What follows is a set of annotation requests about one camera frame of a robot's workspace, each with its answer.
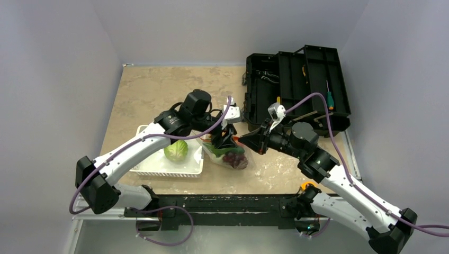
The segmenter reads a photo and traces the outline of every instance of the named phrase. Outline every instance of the white plastic basket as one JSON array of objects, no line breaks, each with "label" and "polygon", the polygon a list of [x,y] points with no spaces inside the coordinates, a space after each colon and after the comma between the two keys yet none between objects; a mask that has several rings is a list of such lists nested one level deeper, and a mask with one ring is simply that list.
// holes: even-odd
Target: white plastic basket
[{"label": "white plastic basket", "polygon": [[[136,135],[147,126],[137,127]],[[183,162],[168,160],[161,149],[137,164],[130,172],[143,176],[199,177],[203,171],[204,151],[196,139],[186,142],[188,152]]]}]

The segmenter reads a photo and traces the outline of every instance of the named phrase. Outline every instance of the green screwdriver handle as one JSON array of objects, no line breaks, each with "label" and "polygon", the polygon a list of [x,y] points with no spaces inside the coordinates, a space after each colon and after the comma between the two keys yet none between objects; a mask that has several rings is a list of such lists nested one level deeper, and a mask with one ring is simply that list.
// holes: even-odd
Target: green screwdriver handle
[{"label": "green screwdriver handle", "polygon": [[328,106],[329,110],[334,109],[334,99],[332,98],[331,92],[327,92],[327,106]]}]

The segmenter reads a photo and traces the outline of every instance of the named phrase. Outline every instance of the green vegetable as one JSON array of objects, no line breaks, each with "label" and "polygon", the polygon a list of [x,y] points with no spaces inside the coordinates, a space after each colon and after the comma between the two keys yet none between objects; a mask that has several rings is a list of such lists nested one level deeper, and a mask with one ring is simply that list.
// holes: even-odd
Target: green vegetable
[{"label": "green vegetable", "polygon": [[187,157],[188,146],[184,140],[178,140],[164,148],[164,154],[171,161],[183,161]]},{"label": "green vegetable", "polygon": [[222,149],[217,149],[215,148],[211,143],[209,142],[204,142],[203,143],[205,147],[207,147],[209,149],[209,151],[211,151],[217,158],[221,157],[222,155],[224,155],[227,152],[234,152],[237,153],[239,155],[245,153],[245,150],[241,147],[241,146],[237,146],[237,147],[231,147],[231,148],[222,148]]}]

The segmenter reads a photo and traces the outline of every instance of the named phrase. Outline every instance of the beige table surface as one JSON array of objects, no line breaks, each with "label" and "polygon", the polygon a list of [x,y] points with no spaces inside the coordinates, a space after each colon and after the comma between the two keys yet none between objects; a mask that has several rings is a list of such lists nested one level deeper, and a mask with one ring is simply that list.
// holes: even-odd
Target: beige table surface
[{"label": "beige table surface", "polygon": [[[241,85],[244,71],[244,66],[124,67],[101,155],[134,137],[138,126],[152,122],[160,112],[184,101],[194,89],[210,93],[214,108],[222,107],[228,95],[242,107],[246,92],[246,86]],[[248,133],[246,123],[235,124],[235,127],[238,135]],[[348,160],[343,135],[337,135],[336,141]],[[321,138],[319,145],[338,158],[329,139]],[[308,180],[297,168],[295,158],[274,150],[263,156],[252,152],[251,156],[255,165],[244,170],[218,166],[205,155],[199,178],[139,176],[128,172],[120,183],[149,185],[157,194],[285,194],[295,193],[301,183]],[[320,188],[332,193],[325,187]]]}]

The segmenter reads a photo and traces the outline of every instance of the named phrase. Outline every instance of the toolbox tray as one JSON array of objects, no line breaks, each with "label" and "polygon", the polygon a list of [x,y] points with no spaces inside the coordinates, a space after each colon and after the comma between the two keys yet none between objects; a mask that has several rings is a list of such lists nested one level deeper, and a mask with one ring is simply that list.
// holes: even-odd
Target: toolbox tray
[{"label": "toolbox tray", "polygon": [[[278,76],[279,83],[262,79],[260,73],[264,71]],[[277,100],[288,109],[311,93],[321,93],[326,98],[326,80],[334,99],[334,109],[329,113],[332,131],[336,135],[351,124],[348,118],[351,109],[337,49],[306,45],[296,52],[248,56],[243,76],[243,84],[247,86],[243,116],[248,129],[258,128],[266,118],[270,118],[267,109]],[[308,122],[317,134],[329,136],[325,108],[316,96],[289,113],[283,124],[296,121]]]}]

